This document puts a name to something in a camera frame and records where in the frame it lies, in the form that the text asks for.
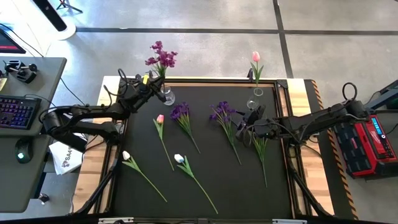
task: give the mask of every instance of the yellow and black tape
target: yellow and black tape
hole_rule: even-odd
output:
[[[318,99],[319,107],[321,108],[321,110],[323,110],[323,103],[322,103],[321,96],[320,96],[319,91],[318,91],[317,83],[312,80],[312,84],[313,84],[313,88],[315,90],[315,94],[316,94],[317,99]],[[331,129],[328,129],[328,137],[329,137],[329,140],[330,140],[331,148],[333,149],[333,153],[335,154],[335,159],[336,159],[336,163],[337,163],[337,166],[338,166],[338,169],[339,169],[339,172],[340,172],[341,181],[343,182],[343,185],[344,185],[344,188],[345,188],[345,191],[346,191],[346,195],[348,197],[348,203],[351,206],[351,211],[353,213],[354,219],[358,220],[358,214],[356,213],[356,209],[355,209],[355,206],[354,206],[353,196],[351,195],[351,192],[349,191],[347,178],[345,176],[344,168],[343,168],[343,165],[342,165],[342,163],[340,161],[340,157],[338,155],[337,147],[336,147],[336,144],[335,144],[335,139],[333,137],[333,132],[332,132]]]

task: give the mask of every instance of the glass vase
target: glass vase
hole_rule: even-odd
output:
[[[175,95],[172,92],[171,87],[169,87],[168,85],[163,85],[162,88],[160,89],[160,91],[166,97],[166,102],[164,102],[163,104],[165,104],[167,106],[173,105],[173,103],[175,101]]]
[[[255,110],[261,102],[261,96],[264,94],[263,90],[256,87],[253,90],[253,95],[250,96],[248,102],[247,102],[247,106],[250,110]]]

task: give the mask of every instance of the computer mouse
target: computer mouse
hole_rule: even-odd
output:
[[[33,158],[33,138],[20,138],[15,144],[15,155],[19,163],[28,163]]]

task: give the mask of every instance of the concrete floor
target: concrete floor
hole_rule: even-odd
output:
[[[58,6],[58,1],[50,2]],[[177,65],[168,71],[169,75],[244,77],[251,52],[257,50],[267,77],[313,79],[318,83],[325,106],[343,101],[341,87],[345,82],[357,84],[358,98],[367,101],[373,92],[397,79],[398,32],[379,32],[379,35],[372,32],[398,31],[395,0],[279,0],[276,6],[280,7],[283,28],[302,31],[299,35],[285,36],[283,32],[282,35],[253,34],[244,30],[235,32],[252,34],[231,34],[228,30],[210,30],[262,29],[266,33],[266,30],[281,29],[273,0],[109,0],[101,3],[70,0],[70,4],[82,9],[83,14],[66,9],[58,13],[72,19],[78,27],[92,28],[90,32],[77,32],[66,41],[48,42],[42,37],[38,42],[46,56],[68,59],[63,79],[86,103],[96,103],[103,76],[117,75],[118,68],[123,68],[128,75],[147,71],[144,60],[150,57],[149,46],[156,40],[161,40],[167,50],[179,53]],[[111,29],[99,32],[96,28]],[[112,28],[143,29],[120,32]],[[162,33],[153,33],[153,28],[163,29]],[[175,28],[209,30],[207,33],[169,30]],[[369,32],[314,35],[306,30]],[[77,102],[59,85],[54,103]],[[32,200],[25,213],[0,214],[0,219],[68,213],[69,198],[76,184],[74,175],[46,178],[46,186],[63,181],[66,188],[45,188],[46,194],[56,198],[51,205],[42,207]],[[368,182],[347,178],[361,220],[398,223],[398,178]]]

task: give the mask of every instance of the keyboard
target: keyboard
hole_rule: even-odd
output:
[[[41,99],[0,95],[0,128],[29,130]]]

